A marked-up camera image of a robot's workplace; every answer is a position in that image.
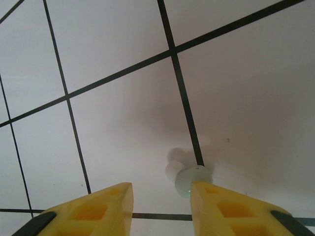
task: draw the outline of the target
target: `ceiling tile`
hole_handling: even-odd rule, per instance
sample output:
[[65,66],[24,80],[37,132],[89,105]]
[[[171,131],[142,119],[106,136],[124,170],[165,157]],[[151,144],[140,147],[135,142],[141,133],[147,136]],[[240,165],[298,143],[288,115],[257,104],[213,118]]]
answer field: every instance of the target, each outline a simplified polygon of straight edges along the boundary
[[165,175],[168,156],[192,149],[170,58],[70,101],[92,191],[132,182],[134,212],[190,213]]
[[0,26],[0,74],[11,117],[64,95],[41,0],[23,2]]
[[168,49],[155,0],[49,0],[68,90]]
[[296,217],[315,215],[314,11],[299,3],[179,54],[214,184]]
[[192,236],[192,221],[132,219],[130,236]]
[[165,0],[176,45],[216,30],[279,0]]
[[30,213],[0,212],[0,235],[11,236],[31,218]]
[[3,123],[9,119],[6,111],[5,102],[3,98],[2,90],[0,91],[0,123]]
[[87,194],[67,103],[13,123],[33,209]]
[[0,128],[0,208],[28,209],[19,160],[10,125]]
[[0,19],[17,3],[18,0],[1,0]]
[[313,234],[315,234],[315,227],[307,227]]

